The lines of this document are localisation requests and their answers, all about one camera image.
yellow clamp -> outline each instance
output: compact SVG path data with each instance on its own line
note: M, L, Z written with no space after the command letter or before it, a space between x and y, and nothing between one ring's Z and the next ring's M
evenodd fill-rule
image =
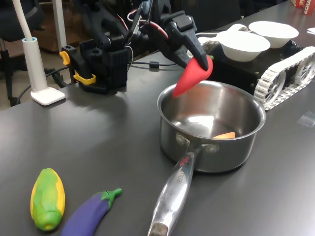
M59 55L63 58L64 65L70 65L70 57L67 52L62 51L59 53Z
M85 84L85 85L90 85L96 82L96 76L94 74L92 74L93 77L90 79L84 79L83 77L81 77L77 72L75 72L75 75L73 76L74 79L76 79L77 81L80 81L81 83Z

lamp base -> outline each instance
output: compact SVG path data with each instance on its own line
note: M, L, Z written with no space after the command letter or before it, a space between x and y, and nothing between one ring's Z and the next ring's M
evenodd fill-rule
M55 88L47 87L41 90L32 90L31 97L39 104L47 106L64 99L65 94Z

stainless steel pot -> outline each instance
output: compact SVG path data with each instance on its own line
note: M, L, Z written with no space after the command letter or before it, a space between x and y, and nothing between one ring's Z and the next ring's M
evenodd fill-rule
M158 198L148 236L171 233L194 169L219 173L241 166L266 120L263 106L237 87L203 81L178 98L172 96L174 88L160 94L157 106L161 148L178 163ZM212 139L232 131L234 139Z

toy eggplant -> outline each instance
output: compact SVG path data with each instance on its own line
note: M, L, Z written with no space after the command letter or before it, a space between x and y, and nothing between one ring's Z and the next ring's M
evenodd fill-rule
M84 202L66 222L60 236L93 236L103 216L122 189L94 194Z

black cable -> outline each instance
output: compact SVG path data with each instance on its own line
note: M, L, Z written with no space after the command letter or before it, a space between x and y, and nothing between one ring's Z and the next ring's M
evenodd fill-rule
M30 85L27 86L27 87L21 92L21 94L20 94L19 97L18 97L18 100L16 101L16 105L19 104L19 102L20 102L20 100L21 100L21 97L23 96L23 94L24 94L27 90L29 90L30 87L31 87Z
M65 66L65 67L60 68L60 69L58 69L58 70L54 70L54 71L52 71L52 72L46 74L46 77L51 76L51 75L53 75L53 74L55 74L55 73L57 73L57 72L59 72L59 71L66 70L66 69L68 69L68 68L69 68L68 66Z
M52 72L46 74L46 78L47 78L48 76L51 76L51 75L53 75L53 74L55 74L55 73L57 73L57 72L59 72L59 71L66 70L66 69L68 69L68 68L69 68L69 67L66 66L66 67L60 68L60 69L58 69L58 70L54 70L54 71L52 71ZM17 101L16 101L16 105L18 105L18 104L20 103L21 97L24 95L24 93L25 93L27 90L30 89L30 87L31 87L30 85L27 86L27 87L20 93L20 95L19 95L19 97L18 97L18 99L17 99Z
M132 64L142 64L142 65L149 65L150 68L159 68L160 66L171 66L171 65L177 65L176 63L173 64L160 64L158 61L151 61L151 62L140 62L135 61Z

